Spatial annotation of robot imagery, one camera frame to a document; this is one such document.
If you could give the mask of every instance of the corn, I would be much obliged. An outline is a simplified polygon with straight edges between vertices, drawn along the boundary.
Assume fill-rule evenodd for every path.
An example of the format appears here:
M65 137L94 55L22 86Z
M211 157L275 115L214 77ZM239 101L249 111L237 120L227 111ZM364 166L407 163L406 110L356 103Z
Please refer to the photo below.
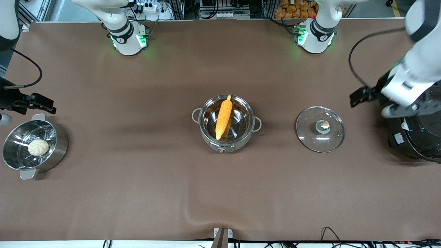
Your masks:
M233 103L231 102L231 95L227 97L225 101L222 102L219 110L219 115L217 115L216 122L216 139L220 140L225 132L228 125L228 120L231 116L231 110L233 109Z
M222 138L226 138L228 136L228 133L230 132L230 127L231 127L231 117L228 118L228 124L227 124L227 128L225 128L224 133L222 134Z

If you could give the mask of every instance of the table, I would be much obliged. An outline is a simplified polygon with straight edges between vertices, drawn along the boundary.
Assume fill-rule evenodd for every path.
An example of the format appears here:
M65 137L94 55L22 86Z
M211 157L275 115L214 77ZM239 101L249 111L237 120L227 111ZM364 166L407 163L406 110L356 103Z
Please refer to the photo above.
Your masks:
M390 150L377 103L349 105L360 87L350 48L402 25L342 20L314 55L267 20L159 23L146 51L122 56L99 23L33 23L17 50L44 75L22 92L55 101L49 120L70 144L40 180L0 166L0 239L189 240L226 226L241 240L318 240L327 225L342 240L439 237L441 167ZM374 85L410 47L405 33L372 38L354 52L355 69ZM13 56L7 79L36 77ZM219 94L244 98L263 121L232 154L212 151L191 120ZM345 123L334 152L312 152L295 136L296 116L314 105ZM35 113L13 114L0 139Z

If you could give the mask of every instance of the label sticker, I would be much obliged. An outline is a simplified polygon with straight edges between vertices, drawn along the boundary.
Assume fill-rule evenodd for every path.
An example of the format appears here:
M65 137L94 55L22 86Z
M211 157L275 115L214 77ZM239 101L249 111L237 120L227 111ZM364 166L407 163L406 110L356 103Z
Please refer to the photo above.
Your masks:
M395 138L395 142L397 145L404 143L404 139L401 133L394 134L393 137Z

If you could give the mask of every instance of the black cable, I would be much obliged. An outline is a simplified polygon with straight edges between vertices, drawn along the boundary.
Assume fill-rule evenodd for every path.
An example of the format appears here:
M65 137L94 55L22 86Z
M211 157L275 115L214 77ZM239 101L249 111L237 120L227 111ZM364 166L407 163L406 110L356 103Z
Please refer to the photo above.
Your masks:
M268 247L274 248L273 244L275 243L268 243L264 248L268 248Z
M211 14L208 17L200 16L199 18L205 19L205 20L211 19L217 14L218 10L219 10L219 3L217 2L217 0L213 0L213 11L211 12Z
M320 241L323 241L323 237L325 236L326 230L329 229L331 230L331 232L335 235L335 237L337 238L338 242L341 243L340 238L338 237L338 235L334 232L334 230L332 230L332 228L330 228L329 226L325 226L321 229L321 236L320 236Z
M351 12L348 13L347 16L345 16L345 18L349 18L349 16L352 14L352 12L354 11L355 7L357 7L357 5L355 4L354 7L352 7Z
M25 84L25 85L4 86L3 88L4 88L5 90L12 90L12 89L22 89L22 88L27 88L27 87L30 87L30 86L34 86L34 85L36 85L36 84L41 80L41 78L43 77L43 71L41 70L41 67L40 67L37 63L35 63L32 59L30 59L28 56L24 55L23 53L21 53L21 52L15 50L15 49L13 49L13 48L11 48L11 51L13 51L13 52L15 52L15 53L18 53L18 54L21 55L23 58L25 58L25 59L29 60L31 63L33 63L33 64L37 67L38 71L40 72L40 75L38 76L37 80L35 80L35 82L33 82L33 83Z
M176 11L172 8L172 4L170 4L170 6L169 6L168 3L166 3L165 5L166 5L167 8L168 8L168 12L170 12L170 10L172 10L173 13L175 13L175 14L177 14L177 15L179 16L179 18L181 17L181 15L182 15L182 18L185 17L184 14L179 13L179 12L176 12Z
M104 241L103 248L106 246L106 243L107 243L107 240ZM109 240L109 246L107 248L112 248L112 243L113 243L113 241Z
M268 19L268 20L270 20L271 22L273 22L273 23L275 23L275 24L277 24L277 25L279 25L279 26L294 27L294 25L288 25L288 24L280 23L280 22L274 20L274 19L271 18L271 17L265 17L265 19Z
M136 18L136 14L135 14L135 11L133 11L133 9L132 9L132 6L130 6L130 9L132 10L132 13L133 13L133 18L135 18L135 21L137 21L137 20L138 20L138 18Z
M339 243L339 244L333 245L331 248L339 247L339 246L342 246L342 245L347 245L347 246L351 246L351 247L354 247L354 248L360 248L359 246L348 244L348 243Z
M364 40L374 37L374 36L378 36L378 35L383 35L383 34L391 34L391 33L396 33L399 31L403 31L404 27L401 28L395 28L395 29L389 29L389 30L384 30L384 31L380 31L380 32L376 32L376 33L372 33L372 34L368 34L365 37L361 38L359 41L357 41L357 43L352 47L351 51L349 52L349 57L348 57L348 63L349 63L349 69L351 70L352 74L354 75L354 77L359 80L359 82L366 86L369 87L369 85L358 75L358 73L355 72L354 67L352 66L352 53L354 52L354 49L358 46L358 44L360 44L361 42L363 42Z
M292 34L292 35L296 35L295 33L291 32L291 30L289 30L288 27L286 27L285 23L283 23L283 17L280 19L280 21L282 22L283 27L285 28L285 30L286 30L288 33L290 33L290 34Z
M401 248L400 246L398 246L398 245L395 244L394 242L392 242L392 245L395 246L396 248Z

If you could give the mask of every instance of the green led light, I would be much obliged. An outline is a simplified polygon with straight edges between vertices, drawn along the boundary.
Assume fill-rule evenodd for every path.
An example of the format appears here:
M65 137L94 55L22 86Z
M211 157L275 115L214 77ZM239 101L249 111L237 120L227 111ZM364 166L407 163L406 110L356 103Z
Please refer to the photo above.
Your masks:
M141 47L144 47L146 45L146 38L144 36L136 35L136 39L138 40Z
M299 42L298 45L303 45L305 44L305 40L308 37L308 31L304 31L304 33L299 37Z
M334 34L332 34L331 37L329 37L329 43L328 43L328 46L331 45L331 43L332 43L332 38L334 37Z
M116 48L116 41L113 39L113 37L112 36L110 36L110 39L112 40L112 42L113 42L113 46Z

